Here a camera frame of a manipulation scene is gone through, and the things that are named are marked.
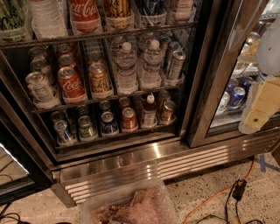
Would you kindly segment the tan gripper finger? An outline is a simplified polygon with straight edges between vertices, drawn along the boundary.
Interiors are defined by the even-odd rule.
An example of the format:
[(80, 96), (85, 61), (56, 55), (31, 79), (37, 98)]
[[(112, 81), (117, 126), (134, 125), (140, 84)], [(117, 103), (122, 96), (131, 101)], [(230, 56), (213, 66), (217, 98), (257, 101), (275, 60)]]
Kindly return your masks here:
[(280, 78), (269, 77), (254, 82), (248, 99), (243, 123), (249, 129), (259, 130), (280, 109)]

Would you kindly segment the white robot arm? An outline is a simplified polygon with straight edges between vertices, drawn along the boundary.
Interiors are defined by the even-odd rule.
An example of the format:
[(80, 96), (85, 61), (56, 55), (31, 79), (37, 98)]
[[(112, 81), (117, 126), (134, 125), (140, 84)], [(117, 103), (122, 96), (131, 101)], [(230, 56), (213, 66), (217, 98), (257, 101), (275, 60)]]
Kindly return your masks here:
[(238, 126), (243, 134), (259, 131), (280, 109), (280, 17), (262, 35), (256, 62), (267, 78), (254, 82), (249, 89), (247, 106)]

